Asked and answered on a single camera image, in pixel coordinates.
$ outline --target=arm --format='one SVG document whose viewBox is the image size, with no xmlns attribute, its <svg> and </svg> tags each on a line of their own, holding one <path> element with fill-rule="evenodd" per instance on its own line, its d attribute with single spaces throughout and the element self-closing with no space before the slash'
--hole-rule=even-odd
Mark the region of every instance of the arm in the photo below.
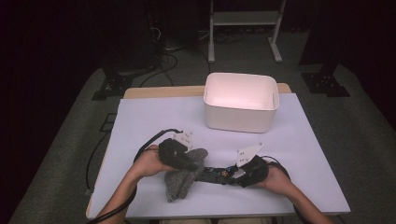
<svg viewBox="0 0 396 224">
<path fill-rule="evenodd" d="M 148 147 L 143 154 L 137 159 L 132 167 L 125 174 L 119 186 L 114 191 L 105 207 L 97 215 L 98 217 L 106 214 L 124 203 L 134 192 L 137 182 L 145 176 L 156 175 L 160 171 L 175 170 L 174 168 L 163 164 L 158 156 L 158 146 Z M 110 217 L 101 223 L 122 223 L 127 212 L 127 208 Z"/>
<path fill-rule="evenodd" d="M 286 196 L 309 222 L 314 224 L 332 223 L 278 168 L 270 166 L 267 178 L 257 185 L 269 189 L 273 193 Z"/>
</svg>

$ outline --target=white paper sheet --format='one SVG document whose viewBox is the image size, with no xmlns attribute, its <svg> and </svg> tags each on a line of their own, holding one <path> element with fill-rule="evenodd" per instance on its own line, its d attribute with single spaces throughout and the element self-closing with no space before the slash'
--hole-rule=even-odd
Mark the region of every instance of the white paper sheet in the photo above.
<svg viewBox="0 0 396 224">
<path fill-rule="evenodd" d="M 267 133 L 237 133 L 205 126 L 203 97 L 121 100 L 104 162 L 95 184 L 88 217 L 95 217 L 133 163 L 137 150 L 165 129 L 192 132 L 193 148 L 209 155 L 205 166 L 236 163 L 236 150 L 264 143 L 259 155 L 278 159 L 291 180 L 326 213 L 349 212 L 349 206 L 295 94 L 280 94 L 280 107 Z M 157 140 L 159 144 L 171 133 Z M 164 173 L 138 183 L 127 217 L 227 217 L 293 213 L 284 197 L 265 189 L 195 182 L 184 200 L 166 201 Z"/>
</svg>

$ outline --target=gray cloth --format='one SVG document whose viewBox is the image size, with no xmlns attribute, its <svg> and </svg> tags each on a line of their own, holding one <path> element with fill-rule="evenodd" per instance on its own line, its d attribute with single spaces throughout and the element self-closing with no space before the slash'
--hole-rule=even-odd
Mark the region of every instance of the gray cloth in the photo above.
<svg viewBox="0 0 396 224">
<path fill-rule="evenodd" d="M 186 198 L 189 188 L 195 178 L 204 170 L 204 158 L 207 156 L 206 149 L 197 148 L 188 151 L 186 154 L 188 157 L 195 160 L 195 164 L 198 165 L 198 169 L 193 172 L 188 170 L 166 172 L 166 197 L 169 203 L 178 198 Z"/>
</svg>

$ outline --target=metal shelf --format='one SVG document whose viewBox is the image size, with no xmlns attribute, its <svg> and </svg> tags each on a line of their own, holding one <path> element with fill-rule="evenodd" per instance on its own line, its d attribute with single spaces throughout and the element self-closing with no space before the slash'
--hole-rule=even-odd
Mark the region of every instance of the metal shelf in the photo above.
<svg viewBox="0 0 396 224">
<path fill-rule="evenodd" d="M 275 25 L 277 11 L 215 12 L 213 25 Z"/>
<path fill-rule="evenodd" d="M 283 10 L 286 0 L 282 0 L 279 11 L 239 11 L 239 12 L 215 12 L 213 0 L 210 1 L 210 25 L 209 25 L 209 44 L 207 59 L 210 63 L 215 62 L 215 43 L 213 40 L 214 26 L 226 25 L 274 25 L 274 33 L 268 38 L 271 51 L 277 63 L 281 63 L 279 50 L 277 49 L 276 39 L 282 22 Z"/>
</svg>

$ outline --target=gray carpet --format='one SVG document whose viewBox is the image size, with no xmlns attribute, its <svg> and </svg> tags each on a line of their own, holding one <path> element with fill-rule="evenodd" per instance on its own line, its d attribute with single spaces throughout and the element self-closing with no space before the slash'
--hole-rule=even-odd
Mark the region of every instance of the gray carpet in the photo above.
<svg viewBox="0 0 396 224">
<path fill-rule="evenodd" d="M 330 166 L 352 210 L 332 217 L 335 223 L 395 223 L 396 208 L 396 133 L 375 107 L 356 78 L 339 65 L 334 72 L 351 97 L 329 98 L 311 94 L 302 72 L 316 72 L 319 65 L 299 66 L 308 33 L 280 33 L 277 44 L 284 60 L 276 63 L 266 38 L 245 35 L 241 41 L 215 46 L 216 62 L 211 72 L 235 72 L 271 76 L 286 82 L 296 92 Z M 201 51 L 207 53 L 203 42 Z M 208 64 L 194 49 L 173 53 L 177 66 L 169 71 L 176 86 L 205 85 Z M 163 66 L 174 63 L 163 58 Z M 137 77 L 138 87 L 149 74 Z M 85 223 L 89 197 L 85 195 L 85 169 L 93 148 L 104 136 L 99 132 L 107 113 L 116 113 L 120 97 L 91 101 L 105 76 L 97 70 L 87 81 L 64 125 L 54 139 L 34 181 L 14 213 L 10 223 Z M 170 86 L 158 75 L 145 86 Z M 108 137 L 95 153 L 90 184 L 95 178 L 106 150 Z M 283 223 L 300 223 L 296 217 L 283 217 Z M 137 220 L 137 223 L 148 223 Z"/>
</svg>

